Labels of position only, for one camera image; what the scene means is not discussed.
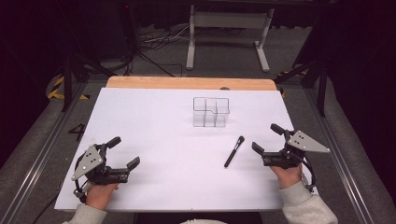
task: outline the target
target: pen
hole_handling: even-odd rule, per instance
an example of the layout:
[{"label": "pen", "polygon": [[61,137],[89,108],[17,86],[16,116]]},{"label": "pen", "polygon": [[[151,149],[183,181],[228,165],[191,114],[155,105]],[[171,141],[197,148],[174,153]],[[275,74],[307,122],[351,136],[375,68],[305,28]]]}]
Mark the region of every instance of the pen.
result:
[{"label": "pen", "polygon": [[228,160],[225,162],[224,167],[228,167],[228,165],[230,164],[230,161],[233,159],[233,155],[235,155],[236,150],[241,146],[241,144],[245,141],[244,136],[240,136],[238,138],[238,141],[236,142],[235,147],[233,148],[233,151],[231,152],[230,157],[228,157]]}]

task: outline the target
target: gray sleeve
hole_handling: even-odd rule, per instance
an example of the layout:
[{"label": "gray sleeve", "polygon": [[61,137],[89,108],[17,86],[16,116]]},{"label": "gray sleeve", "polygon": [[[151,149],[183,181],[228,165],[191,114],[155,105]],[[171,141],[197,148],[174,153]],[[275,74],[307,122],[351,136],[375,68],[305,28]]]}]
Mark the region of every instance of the gray sleeve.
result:
[{"label": "gray sleeve", "polygon": [[302,181],[279,191],[284,203],[283,214],[290,224],[338,223],[327,204],[318,195],[311,194]]},{"label": "gray sleeve", "polygon": [[73,218],[63,224],[101,224],[107,212],[79,204]]},{"label": "gray sleeve", "polygon": [[216,220],[210,220],[210,219],[194,219],[194,220],[187,220],[180,224],[227,224],[227,223]]}]

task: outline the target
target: table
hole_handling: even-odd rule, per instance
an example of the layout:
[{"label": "table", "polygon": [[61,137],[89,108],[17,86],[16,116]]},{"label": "table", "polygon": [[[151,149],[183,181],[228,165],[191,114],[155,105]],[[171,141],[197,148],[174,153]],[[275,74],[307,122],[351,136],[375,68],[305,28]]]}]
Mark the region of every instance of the table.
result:
[{"label": "table", "polygon": [[[221,87],[231,90],[220,91]],[[230,99],[226,128],[192,127],[192,98],[203,95]],[[108,210],[246,212],[281,208],[276,176],[251,149],[252,141],[268,151],[283,147],[284,138],[270,130],[271,122],[293,129],[272,80],[112,77],[100,92],[55,209],[74,210],[79,203],[71,181],[77,157],[89,145],[102,144],[116,135],[121,143],[107,152],[106,164],[123,168],[136,156],[141,163],[131,172],[129,182],[120,185]],[[241,134],[246,141],[224,168]]]}]

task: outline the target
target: transparent plastic cube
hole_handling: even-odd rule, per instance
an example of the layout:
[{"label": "transparent plastic cube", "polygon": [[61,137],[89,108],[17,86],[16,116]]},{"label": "transparent plastic cube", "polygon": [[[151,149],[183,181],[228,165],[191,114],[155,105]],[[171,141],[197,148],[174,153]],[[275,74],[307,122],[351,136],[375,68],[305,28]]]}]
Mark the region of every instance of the transparent plastic cube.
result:
[{"label": "transparent plastic cube", "polygon": [[230,114],[228,98],[194,97],[194,127],[225,127]]}]

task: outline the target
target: hand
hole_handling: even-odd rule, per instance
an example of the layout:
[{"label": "hand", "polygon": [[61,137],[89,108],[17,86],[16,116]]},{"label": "hand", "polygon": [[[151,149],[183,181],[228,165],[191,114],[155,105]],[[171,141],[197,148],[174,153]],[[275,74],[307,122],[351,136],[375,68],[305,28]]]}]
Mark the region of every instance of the hand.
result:
[{"label": "hand", "polygon": [[278,166],[270,166],[270,168],[276,174],[281,189],[286,189],[298,183],[303,175],[303,166],[301,164],[286,170]]},{"label": "hand", "polygon": [[99,210],[105,210],[110,202],[111,194],[114,189],[118,189],[119,184],[92,185],[87,192],[86,205]]}]

